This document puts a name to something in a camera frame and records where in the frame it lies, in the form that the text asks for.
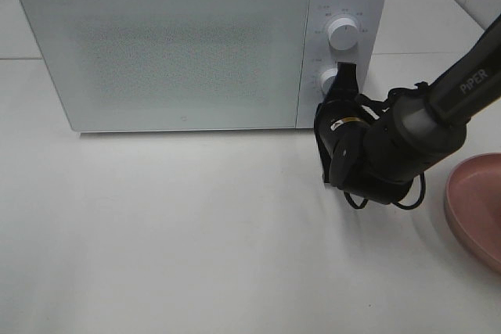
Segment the black cable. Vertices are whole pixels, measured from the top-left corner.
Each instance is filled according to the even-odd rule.
[[[416,209],[424,200],[424,195],[426,194],[426,180],[424,180],[424,172],[420,174],[420,183],[421,183],[421,190],[420,190],[420,196],[417,199],[417,201],[412,204],[412,205],[402,205],[401,203],[393,203],[396,207],[399,207],[400,209],[403,210],[412,210]]]
[[[347,192],[344,192],[344,198],[348,201],[353,209],[363,209],[369,202],[368,199],[363,199],[362,203],[360,203],[360,205],[357,205],[356,202],[353,201],[353,198],[350,196],[350,194]]]

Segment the white table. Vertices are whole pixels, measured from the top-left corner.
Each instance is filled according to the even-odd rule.
[[[387,0],[366,93],[432,81],[480,33],[453,0]],[[500,117],[471,121],[421,208],[354,211],[311,131],[73,133],[0,0],[0,333],[498,334],[501,276],[442,197],[461,160],[501,150]]]

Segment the white knob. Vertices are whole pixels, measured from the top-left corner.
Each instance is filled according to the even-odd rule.
[[[359,26],[350,16],[341,16],[327,27],[330,45],[336,50],[348,50],[359,41]]]
[[[322,88],[322,93],[325,95],[330,89],[330,86],[336,79],[337,75],[337,69],[336,68],[330,68],[328,70],[325,70],[319,78],[319,84],[320,87]]]

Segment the pink bowl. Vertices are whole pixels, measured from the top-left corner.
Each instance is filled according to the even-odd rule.
[[[457,239],[501,273],[501,153],[456,166],[445,189],[445,216]]]

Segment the power knob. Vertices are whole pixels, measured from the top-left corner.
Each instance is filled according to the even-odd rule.
[[[336,68],[329,68],[328,70],[325,70],[322,72],[322,74],[319,77],[319,84],[320,87],[322,88],[322,93],[325,95],[330,89],[330,86],[336,79],[337,75],[337,69]]]
[[[359,25],[351,16],[339,16],[327,25],[327,35],[333,48],[348,50],[359,41]]]

